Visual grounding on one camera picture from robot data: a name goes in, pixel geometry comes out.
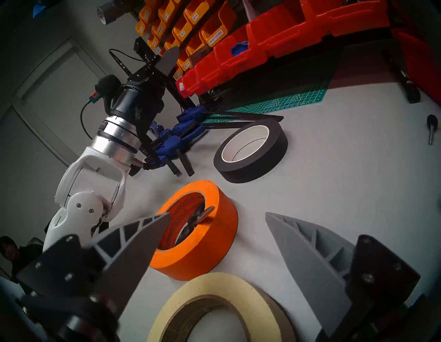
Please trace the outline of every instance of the tape roll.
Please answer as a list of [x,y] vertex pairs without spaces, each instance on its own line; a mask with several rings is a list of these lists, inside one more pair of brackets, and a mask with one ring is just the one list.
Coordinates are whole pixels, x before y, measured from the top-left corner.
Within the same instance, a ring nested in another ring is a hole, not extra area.
[[288,140],[272,119],[252,122],[232,134],[214,155],[214,167],[231,183],[246,183],[271,171],[285,155]]
[[[179,245],[181,228],[205,201],[214,210]],[[153,255],[150,267],[177,280],[191,280],[211,271],[227,254],[237,230],[234,203],[209,180],[198,180],[180,189],[158,211],[170,213],[170,223]]]
[[281,308],[267,294],[227,273],[201,275],[175,292],[159,312],[147,342],[184,342],[204,315],[225,307],[239,318],[247,341],[295,342]]

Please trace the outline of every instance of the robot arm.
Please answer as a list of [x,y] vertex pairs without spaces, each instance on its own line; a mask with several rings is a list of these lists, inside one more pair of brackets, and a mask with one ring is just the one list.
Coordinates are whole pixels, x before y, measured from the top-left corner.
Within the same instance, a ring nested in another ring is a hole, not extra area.
[[[178,55],[179,48],[169,49],[133,74],[126,84],[121,85],[110,75],[95,86],[109,117],[99,127],[91,146],[61,179],[55,195],[61,208],[49,224],[43,251],[68,234],[78,235],[83,246],[102,222],[111,221],[122,209],[127,176],[137,161],[135,155],[141,148],[151,150],[146,133],[164,108],[166,75]],[[98,161],[99,172],[88,167],[88,159]]]
[[[91,170],[86,164],[89,158],[99,160],[103,165],[101,170],[113,168],[120,178],[113,179],[116,178],[114,174],[100,174]],[[92,238],[102,222],[115,218],[124,204],[129,171],[130,166],[87,147],[81,157],[66,170],[58,186],[55,202],[61,208],[49,224],[43,251],[73,232],[83,245]]]

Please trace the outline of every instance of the black cable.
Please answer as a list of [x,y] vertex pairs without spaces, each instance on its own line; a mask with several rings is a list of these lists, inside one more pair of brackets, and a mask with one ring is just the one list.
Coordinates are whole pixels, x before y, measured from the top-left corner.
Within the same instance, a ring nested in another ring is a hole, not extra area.
[[84,112],[85,107],[90,103],[90,100],[87,101],[87,103],[84,105],[84,107],[81,109],[81,113],[80,113],[80,122],[81,122],[81,126],[83,127],[84,132],[86,133],[86,135],[89,137],[90,140],[93,140],[92,137],[89,135],[89,133],[87,133],[86,131],[86,127],[84,127],[84,123],[82,121],[82,113]]
[[140,59],[138,59],[138,58],[135,58],[135,57],[129,56],[129,55],[127,55],[126,53],[124,53],[124,52],[122,52],[122,51],[119,51],[119,50],[117,50],[117,49],[109,49],[109,51],[117,51],[117,52],[122,53],[123,55],[125,55],[125,56],[127,56],[127,57],[129,57],[129,58],[131,58],[131,59],[133,59],[133,60],[139,60],[140,62],[144,62],[144,63],[146,63],[145,60],[140,60]]

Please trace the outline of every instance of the cutting mat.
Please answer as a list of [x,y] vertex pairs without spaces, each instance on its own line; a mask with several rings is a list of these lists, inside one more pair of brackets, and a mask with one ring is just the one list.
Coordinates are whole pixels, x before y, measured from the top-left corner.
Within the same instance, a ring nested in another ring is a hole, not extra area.
[[[240,89],[226,94],[219,109],[230,112],[266,114],[320,103],[340,61],[341,50],[303,58],[264,75],[257,75]],[[205,123],[229,122],[212,114]]]
[[[278,110],[290,109],[303,105],[311,105],[313,103],[319,103],[323,100],[326,91],[328,89],[330,80],[323,80],[319,82],[310,83],[307,85],[297,86],[291,88],[287,95],[278,97],[277,93],[274,94],[275,98],[272,100],[266,100],[262,102],[245,105],[242,107],[229,109],[229,112],[243,112],[243,113],[255,113],[266,114],[270,112],[276,112]],[[205,123],[213,122],[228,122],[231,120],[224,119],[224,115],[213,114]]]

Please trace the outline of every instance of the black tape roll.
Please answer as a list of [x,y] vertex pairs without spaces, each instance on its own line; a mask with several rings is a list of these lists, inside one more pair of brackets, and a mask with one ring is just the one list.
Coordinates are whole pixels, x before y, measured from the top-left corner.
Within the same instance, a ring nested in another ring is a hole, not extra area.
[[214,155],[214,167],[227,181],[246,183],[271,171],[287,148],[288,140],[277,121],[258,120],[224,141]]

